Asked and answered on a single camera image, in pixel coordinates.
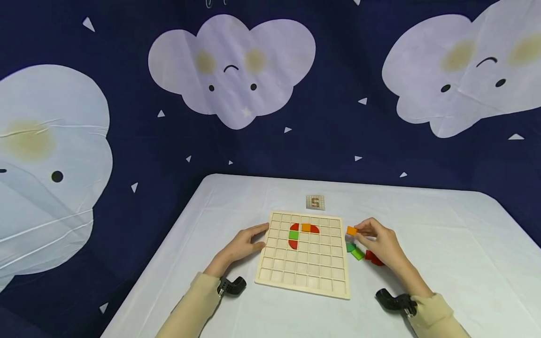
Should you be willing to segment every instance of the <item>sleeve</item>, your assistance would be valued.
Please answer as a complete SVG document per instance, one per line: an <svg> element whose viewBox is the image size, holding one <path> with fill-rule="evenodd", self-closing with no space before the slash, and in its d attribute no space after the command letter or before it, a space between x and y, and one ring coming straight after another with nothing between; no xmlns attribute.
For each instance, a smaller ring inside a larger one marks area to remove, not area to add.
<svg viewBox="0 0 541 338"><path fill-rule="evenodd" d="M156 338L197 338L220 303L216 277L198 273Z"/></svg>
<svg viewBox="0 0 541 338"><path fill-rule="evenodd" d="M417 302L417 314L408 320L418 338L471 338L454 318L453 310L442 295L411 299Z"/></svg>

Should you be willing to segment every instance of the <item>cartoon cloud face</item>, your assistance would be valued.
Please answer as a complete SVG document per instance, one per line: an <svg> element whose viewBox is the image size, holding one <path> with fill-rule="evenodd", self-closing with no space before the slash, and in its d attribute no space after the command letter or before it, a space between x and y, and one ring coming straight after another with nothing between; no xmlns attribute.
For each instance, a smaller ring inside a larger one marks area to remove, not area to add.
<svg viewBox="0 0 541 338"><path fill-rule="evenodd" d="M0 81L0 291L59 266L90 237L109 180L107 101L88 76L37 65Z"/></svg>
<svg viewBox="0 0 541 338"><path fill-rule="evenodd" d="M296 21L272 20L248 30L233 16L216 15L197 36L185 30L159 36L148 67L160 87L182 95L194 111L242 129L282 108L314 57L314 37Z"/></svg>
<svg viewBox="0 0 541 338"><path fill-rule="evenodd" d="M541 2L501 0L473 22L427 19L405 32L383 66L397 113L451 137L482 118L541 107Z"/></svg>

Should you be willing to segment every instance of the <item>table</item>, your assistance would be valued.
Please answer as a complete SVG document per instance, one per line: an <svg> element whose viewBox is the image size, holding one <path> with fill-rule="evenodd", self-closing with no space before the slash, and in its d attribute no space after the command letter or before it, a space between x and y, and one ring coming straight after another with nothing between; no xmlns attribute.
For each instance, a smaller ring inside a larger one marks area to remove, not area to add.
<svg viewBox="0 0 541 338"><path fill-rule="evenodd" d="M325 211L306 195L324 195ZM121 305L102 337L154 337L202 271L242 228L271 210L338 216L343 226L375 217L392 228L428 285L472 337L541 337L541 249L493 198L472 191L210 175ZM351 300L254 283L258 256L229 279L248 286L224 297L201 337L410 337L399 315L374 298L403 290L386 267L348 255Z"/></svg>

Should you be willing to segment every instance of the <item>green square block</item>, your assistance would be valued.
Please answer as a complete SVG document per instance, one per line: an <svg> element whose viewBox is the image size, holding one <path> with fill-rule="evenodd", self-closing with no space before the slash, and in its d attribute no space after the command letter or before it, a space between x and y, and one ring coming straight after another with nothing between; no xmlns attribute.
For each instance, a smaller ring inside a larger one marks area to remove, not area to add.
<svg viewBox="0 0 541 338"><path fill-rule="evenodd" d="M353 250L355 250L357 247L355 246L355 244L353 243L346 243L346 251L347 252L352 252Z"/></svg>
<svg viewBox="0 0 541 338"><path fill-rule="evenodd" d="M299 239L299 232L298 231L290 231L289 232L289 239L290 240L298 240Z"/></svg>
<svg viewBox="0 0 541 338"><path fill-rule="evenodd" d="M351 254L358 260L362 260L364 257L365 257L365 254L361 251L361 249L359 248L355 248L355 250L353 250L351 252Z"/></svg>

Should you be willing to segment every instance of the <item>orange square block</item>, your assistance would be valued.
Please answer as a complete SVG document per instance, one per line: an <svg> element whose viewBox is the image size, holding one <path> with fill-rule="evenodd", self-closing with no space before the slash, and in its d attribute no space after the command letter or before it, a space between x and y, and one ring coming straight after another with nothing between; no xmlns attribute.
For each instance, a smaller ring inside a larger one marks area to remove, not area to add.
<svg viewBox="0 0 541 338"><path fill-rule="evenodd" d="M349 236L355 236L355 235L357 234L357 229L352 228L352 227L347 227L346 233L347 233Z"/></svg>
<svg viewBox="0 0 541 338"><path fill-rule="evenodd" d="M306 232L306 233L309 233L310 232L310 224L308 224L308 223L301 224L301 230Z"/></svg>

